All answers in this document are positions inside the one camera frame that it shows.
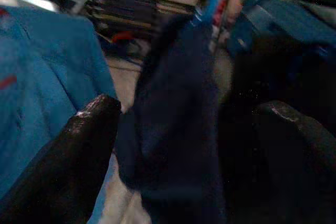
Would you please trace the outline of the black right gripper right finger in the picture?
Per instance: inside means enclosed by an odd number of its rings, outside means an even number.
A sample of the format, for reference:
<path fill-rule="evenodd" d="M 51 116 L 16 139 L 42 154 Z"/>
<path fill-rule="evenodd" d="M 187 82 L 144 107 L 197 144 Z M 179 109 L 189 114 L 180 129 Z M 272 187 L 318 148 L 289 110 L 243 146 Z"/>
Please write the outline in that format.
<path fill-rule="evenodd" d="M 278 220 L 335 223 L 335 137 L 314 118 L 271 101 L 258 107 L 258 138 Z"/>

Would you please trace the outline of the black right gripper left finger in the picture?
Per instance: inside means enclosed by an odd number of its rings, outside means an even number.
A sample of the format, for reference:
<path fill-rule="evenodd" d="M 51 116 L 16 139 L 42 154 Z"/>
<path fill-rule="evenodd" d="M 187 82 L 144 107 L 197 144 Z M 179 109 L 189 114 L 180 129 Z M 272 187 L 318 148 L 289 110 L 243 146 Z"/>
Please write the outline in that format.
<path fill-rule="evenodd" d="M 1 223 L 86 223 L 109 167 L 121 104 L 102 94 L 72 116 L 1 199 Z"/>

